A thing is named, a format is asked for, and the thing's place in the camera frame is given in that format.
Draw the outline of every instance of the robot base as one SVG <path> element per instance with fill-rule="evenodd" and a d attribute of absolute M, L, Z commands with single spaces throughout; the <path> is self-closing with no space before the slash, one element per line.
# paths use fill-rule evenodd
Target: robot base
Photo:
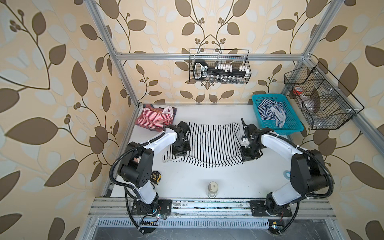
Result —
<path fill-rule="evenodd" d="M 249 201 L 249 205 L 251 207 L 252 216 L 254 217 L 270 217 L 271 215 L 266 213 L 265 200 L 252 200 Z M 281 212 L 283 212 L 283 217 L 291 217 L 292 211 L 290 210 L 289 204 L 281 206 Z"/>
<path fill-rule="evenodd" d="M 163 199 L 158 201 L 159 201 L 158 207 L 160 207 L 160 215 L 169 214 L 172 208 L 172 200 Z M 144 204 L 144 203 L 142 201 L 136 201 L 136 200 L 133 201 L 133 208 L 132 208 L 133 215 L 138 215 L 138 216 L 147 215 L 146 212 L 141 211 L 141 204 Z"/>

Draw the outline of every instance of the vent grille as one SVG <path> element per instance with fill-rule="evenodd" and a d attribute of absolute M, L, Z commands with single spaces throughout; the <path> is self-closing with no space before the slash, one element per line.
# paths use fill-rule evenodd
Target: vent grille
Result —
<path fill-rule="evenodd" d="M 134 227 L 129 218 L 108 218 L 100 219 L 99 227 Z M 197 218 L 183 218 L 159 220 L 158 227 L 161 228 L 258 228 L 268 229 L 268 219 L 217 219 L 204 220 Z"/>

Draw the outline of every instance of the striped clothing in basket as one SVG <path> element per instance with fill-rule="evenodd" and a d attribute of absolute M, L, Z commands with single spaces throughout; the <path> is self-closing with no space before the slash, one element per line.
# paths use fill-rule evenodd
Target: striped clothing in basket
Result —
<path fill-rule="evenodd" d="M 204 125 L 187 122 L 190 133 L 187 139 L 191 150 L 185 157 L 174 157 L 172 148 L 163 155 L 163 162 L 182 161 L 200 167 L 221 167 L 242 164 L 240 128 L 238 123 Z"/>

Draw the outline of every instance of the tape measure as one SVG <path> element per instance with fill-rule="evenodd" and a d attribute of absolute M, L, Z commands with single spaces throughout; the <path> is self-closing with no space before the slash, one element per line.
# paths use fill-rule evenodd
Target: tape measure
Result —
<path fill-rule="evenodd" d="M 151 178 L 149 179 L 153 184 L 158 185 L 161 180 L 161 175 L 158 171 L 153 171 L 151 173 Z"/>

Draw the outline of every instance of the red object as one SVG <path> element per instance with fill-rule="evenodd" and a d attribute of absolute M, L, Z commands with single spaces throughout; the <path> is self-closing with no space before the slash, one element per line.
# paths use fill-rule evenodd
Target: red object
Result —
<path fill-rule="evenodd" d="M 301 87 L 294 87 L 293 90 L 292 90 L 292 93 L 296 96 L 300 95 L 301 93 L 303 93 L 303 89 Z"/>
<path fill-rule="evenodd" d="M 176 108 L 170 109 L 167 113 L 163 113 L 163 111 L 163 108 L 154 108 L 152 104 L 144 104 L 142 113 L 136 120 L 135 125 L 151 131 L 161 132 L 163 125 L 172 124 Z"/>

